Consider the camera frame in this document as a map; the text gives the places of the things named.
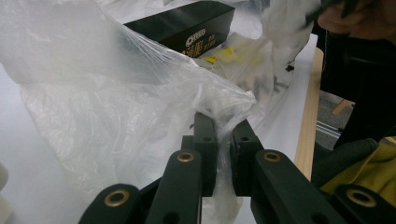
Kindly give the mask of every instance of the plastic bag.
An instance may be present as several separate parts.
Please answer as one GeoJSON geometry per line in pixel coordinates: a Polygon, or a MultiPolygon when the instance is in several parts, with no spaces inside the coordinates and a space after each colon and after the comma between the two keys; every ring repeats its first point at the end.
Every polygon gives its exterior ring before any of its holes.
{"type": "Polygon", "coordinates": [[[248,120],[256,130],[264,125],[292,81],[294,59],[312,28],[303,29],[305,14],[318,6],[318,0],[254,0],[232,6],[232,34],[197,63],[254,93],[258,103],[248,120]]]}
{"type": "Polygon", "coordinates": [[[0,61],[89,201],[109,185],[142,188],[160,177],[196,111],[216,121],[224,142],[256,102],[92,1],[3,1],[0,22],[0,61]]]}
{"type": "Polygon", "coordinates": [[[191,0],[95,0],[101,9],[120,23],[135,21],[175,7],[190,4],[191,0]]]}

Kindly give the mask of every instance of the black bracket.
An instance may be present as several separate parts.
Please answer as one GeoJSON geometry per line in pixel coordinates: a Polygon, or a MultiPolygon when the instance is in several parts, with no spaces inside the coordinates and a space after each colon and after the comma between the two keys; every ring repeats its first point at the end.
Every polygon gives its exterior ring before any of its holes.
{"type": "MultiPolygon", "coordinates": [[[[300,173],[287,156],[263,149],[245,120],[232,133],[230,155],[237,196],[251,197],[257,223],[396,223],[396,209],[376,193],[342,186],[330,197],[300,173]]],[[[80,224],[197,224],[202,197],[213,194],[218,143],[212,119],[197,113],[194,136],[183,136],[163,177],[139,190],[131,185],[104,189],[80,224]]]]}

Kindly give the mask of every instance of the yellow fabric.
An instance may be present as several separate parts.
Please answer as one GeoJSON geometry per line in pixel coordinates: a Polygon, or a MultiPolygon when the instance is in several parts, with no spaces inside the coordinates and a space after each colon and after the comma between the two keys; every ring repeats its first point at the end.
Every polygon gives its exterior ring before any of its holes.
{"type": "Polygon", "coordinates": [[[364,161],[348,167],[320,189],[333,194],[344,184],[363,186],[396,206],[396,147],[380,143],[364,161]]]}

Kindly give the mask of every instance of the wooden edge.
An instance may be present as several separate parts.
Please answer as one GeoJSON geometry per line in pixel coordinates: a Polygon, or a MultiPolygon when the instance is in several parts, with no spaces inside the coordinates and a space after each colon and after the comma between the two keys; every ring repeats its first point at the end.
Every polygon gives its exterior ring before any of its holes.
{"type": "Polygon", "coordinates": [[[334,115],[339,115],[341,111],[343,111],[348,105],[350,105],[350,101],[343,99],[332,111],[334,115]]]}
{"type": "Polygon", "coordinates": [[[294,164],[309,180],[311,179],[312,161],[314,158],[322,62],[323,52],[320,49],[316,49],[311,78],[309,78],[306,93],[299,141],[294,158],[294,164]]]}
{"type": "Polygon", "coordinates": [[[385,137],[388,141],[390,141],[393,144],[396,144],[396,140],[393,137],[385,137]]]}

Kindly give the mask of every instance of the product box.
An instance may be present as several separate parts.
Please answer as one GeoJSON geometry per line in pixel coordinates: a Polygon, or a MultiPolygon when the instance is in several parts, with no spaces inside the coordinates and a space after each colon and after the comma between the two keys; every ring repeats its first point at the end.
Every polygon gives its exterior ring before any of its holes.
{"type": "Polygon", "coordinates": [[[124,25],[169,49],[196,58],[224,42],[234,7],[200,1],[124,25]]]}

